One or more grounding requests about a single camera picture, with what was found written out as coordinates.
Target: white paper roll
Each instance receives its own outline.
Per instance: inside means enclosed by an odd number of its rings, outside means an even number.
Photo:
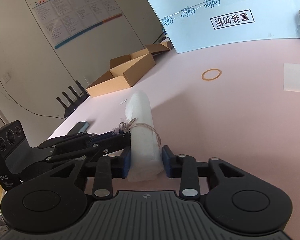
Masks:
[[[151,107],[148,96],[142,92],[134,93],[126,105],[128,121],[147,123],[153,126]],[[128,181],[146,181],[156,179],[163,171],[161,154],[156,135],[146,127],[133,127],[131,133],[131,165]]]

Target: camera lens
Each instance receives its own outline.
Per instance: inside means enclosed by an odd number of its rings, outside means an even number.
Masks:
[[[0,137],[0,149],[1,149],[2,151],[5,151],[6,148],[7,148],[6,142],[4,141],[3,138]]]
[[[18,137],[21,136],[21,129],[19,126],[16,126],[16,135],[18,135]]]
[[[14,134],[11,130],[7,131],[7,139],[10,144],[14,144],[15,138],[14,138]]]

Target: notice board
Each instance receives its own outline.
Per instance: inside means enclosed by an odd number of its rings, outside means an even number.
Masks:
[[[38,24],[55,49],[122,16],[114,0],[48,0],[34,10]]]

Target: blue cardboard panel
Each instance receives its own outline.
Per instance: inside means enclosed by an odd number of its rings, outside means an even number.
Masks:
[[[178,53],[300,38],[300,0],[148,0]]]

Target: cardboard box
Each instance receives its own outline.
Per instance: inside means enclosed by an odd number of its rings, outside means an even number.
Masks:
[[[178,53],[300,38],[300,0],[148,0]]]
[[[135,85],[154,65],[152,55],[171,50],[171,42],[151,44],[129,55],[110,60],[110,70],[87,87],[92,97],[108,94]]]

